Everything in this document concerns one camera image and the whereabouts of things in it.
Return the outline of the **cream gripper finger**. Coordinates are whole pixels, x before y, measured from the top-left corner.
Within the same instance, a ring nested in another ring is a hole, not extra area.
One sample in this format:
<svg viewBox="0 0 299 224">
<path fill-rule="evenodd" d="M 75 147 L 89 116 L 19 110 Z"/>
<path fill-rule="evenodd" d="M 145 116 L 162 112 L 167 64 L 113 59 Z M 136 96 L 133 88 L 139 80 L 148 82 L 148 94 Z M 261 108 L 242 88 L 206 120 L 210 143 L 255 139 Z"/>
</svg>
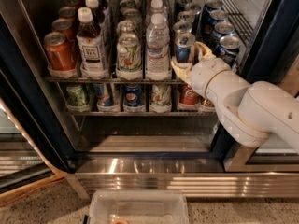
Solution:
<svg viewBox="0 0 299 224">
<path fill-rule="evenodd" d="M 182 81 L 184 81 L 188 85 L 191 84 L 190 73 L 192 71 L 192 68 L 189 65 L 180 66 L 177 62 L 177 59 L 175 57 L 173 57 L 171 60 L 171 66 L 178 78 L 180 78 Z"/>
<path fill-rule="evenodd" d="M 215 58 L 215 55 L 212 53 L 211 49 L 202 42 L 195 42 L 195 57 L 197 61 L 200 62 L 205 59 Z"/>
</svg>

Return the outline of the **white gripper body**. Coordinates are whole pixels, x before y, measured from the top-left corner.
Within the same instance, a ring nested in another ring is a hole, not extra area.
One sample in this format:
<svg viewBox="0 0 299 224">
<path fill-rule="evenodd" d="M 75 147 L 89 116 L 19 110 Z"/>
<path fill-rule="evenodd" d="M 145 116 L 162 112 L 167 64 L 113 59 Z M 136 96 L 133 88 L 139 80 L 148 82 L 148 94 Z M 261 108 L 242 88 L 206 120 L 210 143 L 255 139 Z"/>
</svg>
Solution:
<svg viewBox="0 0 299 224">
<path fill-rule="evenodd" d="M 205 59 L 190 72 L 192 89 L 205 98 L 226 97 L 232 93 L 232 71 L 220 58 Z"/>
</svg>

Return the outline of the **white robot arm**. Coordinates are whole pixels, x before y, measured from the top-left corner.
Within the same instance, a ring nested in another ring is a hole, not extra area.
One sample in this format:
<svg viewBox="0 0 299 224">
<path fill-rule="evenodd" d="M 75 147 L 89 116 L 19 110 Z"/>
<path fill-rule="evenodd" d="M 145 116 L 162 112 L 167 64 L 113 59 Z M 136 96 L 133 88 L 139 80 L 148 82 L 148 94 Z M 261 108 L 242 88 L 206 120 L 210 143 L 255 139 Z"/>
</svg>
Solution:
<svg viewBox="0 0 299 224">
<path fill-rule="evenodd" d="M 299 151 L 299 101 L 280 87 L 258 81 L 253 84 L 232 71 L 203 43 L 195 48 L 203 53 L 195 65 L 171 61 L 177 77 L 215 107 L 219 122 L 236 142 L 260 147 L 276 134 Z"/>
</svg>

